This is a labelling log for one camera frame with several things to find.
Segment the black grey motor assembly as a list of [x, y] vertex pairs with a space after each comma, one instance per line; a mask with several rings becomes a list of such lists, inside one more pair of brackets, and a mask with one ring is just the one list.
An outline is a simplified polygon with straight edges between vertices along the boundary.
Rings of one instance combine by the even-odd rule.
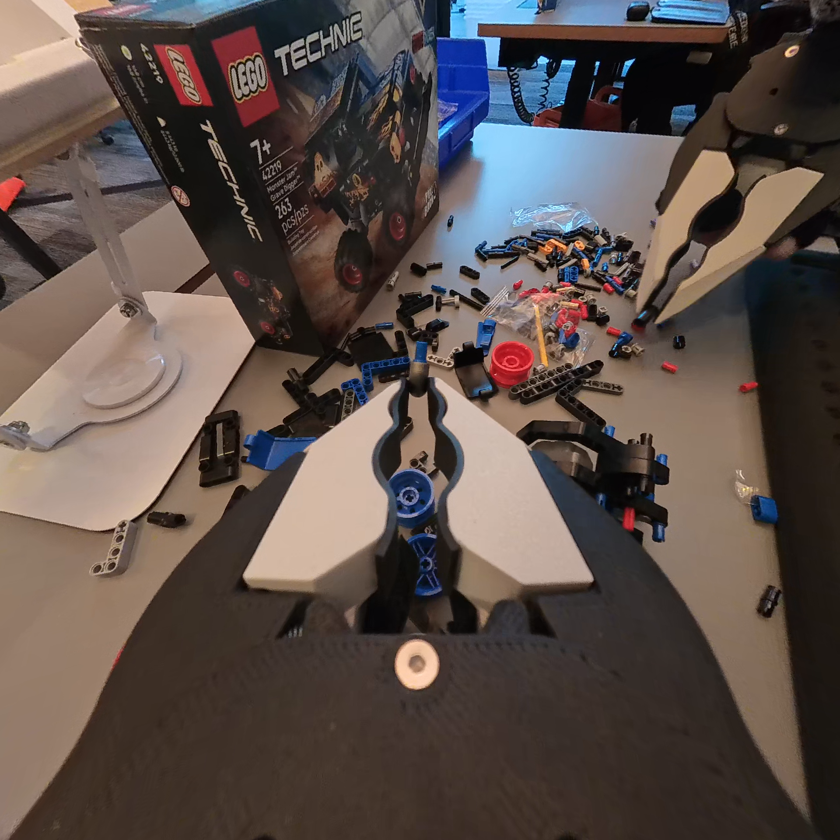
[[593, 423], [531, 421], [517, 437], [545, 454], [638, 542], [642, 523], [650, 526], [655, 543], [665, 541], [669, 513], [655, 494], [669, 483], [668, 457], [656, 453], [651, 434], [624, 443], [612, 428]]

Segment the heap of black beams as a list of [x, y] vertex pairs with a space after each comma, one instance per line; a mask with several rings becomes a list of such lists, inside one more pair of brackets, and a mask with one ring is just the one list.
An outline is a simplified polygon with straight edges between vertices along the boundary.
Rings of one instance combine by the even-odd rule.
[[[297, 409], [287, 415], [270, 433], [279, 437], [320, 437], [340, 424], [342, 391], [334, 387], [316, 394], [312, 387], [334, 364], [353, 366], [347, 350], [334, 348], [316, 359], [303, 373], [291, 368], [282, 386], [292, 397]], [[361, 408], [356, 400], [354, 411]]]

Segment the light grey short beam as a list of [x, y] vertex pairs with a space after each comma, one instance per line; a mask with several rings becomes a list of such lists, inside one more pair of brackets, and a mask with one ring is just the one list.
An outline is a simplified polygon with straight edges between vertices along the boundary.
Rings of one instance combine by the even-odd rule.
[[121, 520], [112, 532], [112, 539], [104, 560], [94, 563], [89, 575], [104, 579], [123, 574], [129, 567], [138, 525], [132, 520]]

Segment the instruction booklet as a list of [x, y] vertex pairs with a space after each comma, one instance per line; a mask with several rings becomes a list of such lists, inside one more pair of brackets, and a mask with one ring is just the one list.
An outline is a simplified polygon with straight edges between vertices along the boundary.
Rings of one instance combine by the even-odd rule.
[[14, 56], [1, 67], [1, 152], [110, 97], [98, 63], [73, 38]]

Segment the blue wheel rim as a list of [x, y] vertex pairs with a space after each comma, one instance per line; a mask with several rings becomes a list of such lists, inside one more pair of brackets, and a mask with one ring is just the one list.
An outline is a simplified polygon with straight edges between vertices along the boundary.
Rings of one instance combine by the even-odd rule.
[[433, 533], [419, 533], [409, 538], [407, 544], [418, 558], [415, 596], [426, 599], [440, 595], [443, 592], [443, 584], [438, 575], [437, 536]]
[[402, 469], [389, 479], [399, 526], [422, 527], [436, 512], [434, 483], [419, 469]]

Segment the red wheel rim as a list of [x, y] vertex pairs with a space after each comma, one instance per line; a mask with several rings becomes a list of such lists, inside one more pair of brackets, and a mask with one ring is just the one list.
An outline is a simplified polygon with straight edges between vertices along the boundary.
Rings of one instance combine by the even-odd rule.
[[491, 352], [489, 374], [498, 387], [510, 389], [530, 377], [533, 365], [534, 352], [528, 345], [505, 341]]

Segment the blue storage bin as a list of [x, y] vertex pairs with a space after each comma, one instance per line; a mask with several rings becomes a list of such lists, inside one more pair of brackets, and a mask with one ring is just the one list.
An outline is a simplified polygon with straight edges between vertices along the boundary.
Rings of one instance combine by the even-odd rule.
[[437, 39], [438, 169], [472, 141], [487, 118], [490, 84], [487, 47], [481, 38]]

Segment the scattered red blue pins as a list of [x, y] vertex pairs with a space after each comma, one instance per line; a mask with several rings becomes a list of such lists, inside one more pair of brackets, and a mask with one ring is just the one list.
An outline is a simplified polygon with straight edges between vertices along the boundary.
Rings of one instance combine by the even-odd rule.
[[[646, 348], [638, 340], [635, 333], [622, 331], [616, 327], [608, 327], [606, 335], [612, 339], [612, 344], [607, 351], [607, 357], [614, 361], [630, 361], [642, 359]], [[656, 362], [656, 366], [668, 374], [674, 375], [678, 372], [679, 366], [670, 359], [663, 359]]]

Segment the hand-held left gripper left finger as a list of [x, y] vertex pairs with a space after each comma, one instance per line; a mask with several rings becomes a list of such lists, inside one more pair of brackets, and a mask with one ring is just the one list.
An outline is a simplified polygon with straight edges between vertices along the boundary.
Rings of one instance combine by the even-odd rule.
[[250, 590], [360, 609], [363, 632], [403, 632], [414, 553], [389, 478], [402, 463], [405, 381], [311, 444], [244, 572]]

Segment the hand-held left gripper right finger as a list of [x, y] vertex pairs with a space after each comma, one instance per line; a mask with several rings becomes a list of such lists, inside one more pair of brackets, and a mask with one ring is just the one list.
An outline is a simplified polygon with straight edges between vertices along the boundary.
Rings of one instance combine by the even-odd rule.
[[427, 386], [437, 504], [437, 580], [473, 606], [577, 592], [594, 582], [528, 447], [441, 380]]

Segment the clear plastic parts bag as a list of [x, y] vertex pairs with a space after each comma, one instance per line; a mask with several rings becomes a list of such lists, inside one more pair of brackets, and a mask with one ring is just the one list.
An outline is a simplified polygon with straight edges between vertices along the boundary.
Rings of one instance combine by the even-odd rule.
[[568, 234], [595, 224], [589, 211], [579, 203], [546, 203], [511, 209], [511, 226]]
[[594, 344], [594, 327], [588, 321], [588, 301], [573, 297], [568, 290], [501, 289], [491, 299], [483, 319], [495, 319], [504, 340], [528, 345], [534, 352], [534, 365], [541, 365], [534, 332], [532, 305], [541, 312], [542, 328], [549, 356], [549, 368], [558, 364], [577, 367], [585, 364]]

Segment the black sloped panel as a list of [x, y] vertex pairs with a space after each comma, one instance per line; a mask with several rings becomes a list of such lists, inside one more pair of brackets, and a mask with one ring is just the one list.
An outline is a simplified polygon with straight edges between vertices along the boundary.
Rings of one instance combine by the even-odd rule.
[[485, 368], [485, 355], [480, 347], [466, 341], [452, 356], [458, 383], [470, 401], [486, 401], [498, 394], [497, 384]]

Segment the black square flat panel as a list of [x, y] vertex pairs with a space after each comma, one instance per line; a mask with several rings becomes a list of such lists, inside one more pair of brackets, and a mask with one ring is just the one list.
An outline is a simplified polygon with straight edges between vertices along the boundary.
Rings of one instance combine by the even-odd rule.
[[394, 350], [384, 334], [375, 328], [360, 328], [353, 331], [347, 342], [347, 351], [353, 362], [359, 366], [369, 362], [390, 360]]

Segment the black rectangular frame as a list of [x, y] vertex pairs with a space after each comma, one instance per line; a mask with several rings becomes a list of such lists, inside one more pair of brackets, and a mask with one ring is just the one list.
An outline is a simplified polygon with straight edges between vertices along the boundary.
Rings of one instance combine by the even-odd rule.
[[228, 410], [206, 416], [199, 441], [199, 487], [237, 480], [240, 466], [239, 413]]

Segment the white rounded board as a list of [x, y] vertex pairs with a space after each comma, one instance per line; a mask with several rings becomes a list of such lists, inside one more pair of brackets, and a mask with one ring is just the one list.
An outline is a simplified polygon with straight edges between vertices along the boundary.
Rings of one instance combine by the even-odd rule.
[[[227, 297], [151, 291], [157, 337], [182, 355], [182, 372], [162, 400], [138, 416], [86, 426], [45, 452], [2, 446], [3, 513], [76, 529], [108, 531], [138, 517], [161, 494], [251, 351], [255, 340]], [[79, 340], [96, 342], [121, 326], [116, 306]], [[48, 423], [70, 363], [71, 346], [2, 414], [34, 432]]]

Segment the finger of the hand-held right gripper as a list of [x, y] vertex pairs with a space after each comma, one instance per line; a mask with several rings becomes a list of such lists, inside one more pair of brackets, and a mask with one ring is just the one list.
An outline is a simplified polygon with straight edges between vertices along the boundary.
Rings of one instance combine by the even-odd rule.
[[813, 192], [823, 173], [798, 166], [766, 175], [749, 189], [732, 231], [707, 248], [700, 267], [682, 281], [658, 310], [657, 324], [674, 317], [761, 256], [776, 231]]
[[724, 150], [679, 149], [660, 196], [658, 218], [637, 294], [638, 319], [669, 319], [705, 297], [727, 279], [727, 267], [703, 266], [671, 292], [669, 272], [691, 241], [701, 210], [733, 182], [735, 171]]

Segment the blue hinged fender panel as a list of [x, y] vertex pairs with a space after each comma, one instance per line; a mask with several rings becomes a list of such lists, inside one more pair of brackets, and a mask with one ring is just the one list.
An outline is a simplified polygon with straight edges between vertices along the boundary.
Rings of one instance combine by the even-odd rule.
[[278, 437], [265, 430], [245, 436], [242, 463], [264, 471], [278, 469], [291, 456], [304, 452], [316, 437]]

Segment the grey desk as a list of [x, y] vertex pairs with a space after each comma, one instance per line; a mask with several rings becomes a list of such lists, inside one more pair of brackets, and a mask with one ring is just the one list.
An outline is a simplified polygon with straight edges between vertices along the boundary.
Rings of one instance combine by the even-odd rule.
[[[542, 203], [579, 203], [643, 249], [678, 147], [662, 136], [482, 123], [439, 178], [439, 213], [402, 261], [400, 288], [420, 288], [406, 276], [412, 261], [441, 260], [452, 280], [480, 240], [510, 235], [512, 208]], [[781, 583], [775, 532], [733, 491], [736, 469], [769, 488], [759, 394], [739, 392], [755, 378], [742, 277], [641, 343], [640, 360], [605, 360], [605, 378], [625, 394], [586, 403], [624, 437], [652, 433], [668, 455], [670, 483], [656, 498], [670, 524], [649, 551], [707, 636], [753, 740], [809, 816], [784, 609], [755, 612], [765, 585]], [[678, 372], [661, 371], [663, 359]], [[131, 566], [113, 580], [89, 575], [107, 533], [2, 515], [2, 838], [65, 761], [153, 595], [221, 517], [233, 489], [200, 489], [196, 462], [192, 447], [153, 504], [184, 512], [189, 525], [141, 524]]]

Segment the pile of small connector pins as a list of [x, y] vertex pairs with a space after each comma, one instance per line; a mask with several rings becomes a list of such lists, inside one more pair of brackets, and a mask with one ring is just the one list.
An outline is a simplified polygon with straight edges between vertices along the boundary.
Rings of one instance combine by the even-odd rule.
[[475, 255], [482, 262], [499, 259], [501, 269], [526, 259], [542, 273], [553, 271], [556, 280], [544, 281], [546, 291], [578, 287], [628, 299], [636, 297], [644, 269], [641, 252], [627, 234], [593, 224], [559, 232], [536, 227], [496, 245], [481, 241]]

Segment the toy truck box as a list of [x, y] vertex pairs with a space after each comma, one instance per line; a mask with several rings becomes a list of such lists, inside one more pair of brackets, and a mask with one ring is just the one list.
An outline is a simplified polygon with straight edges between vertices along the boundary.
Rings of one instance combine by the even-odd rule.
[[438, 211], [436, 22], [424, 1], [139, 1], [77, 16], [260, 345], [337, 345]]

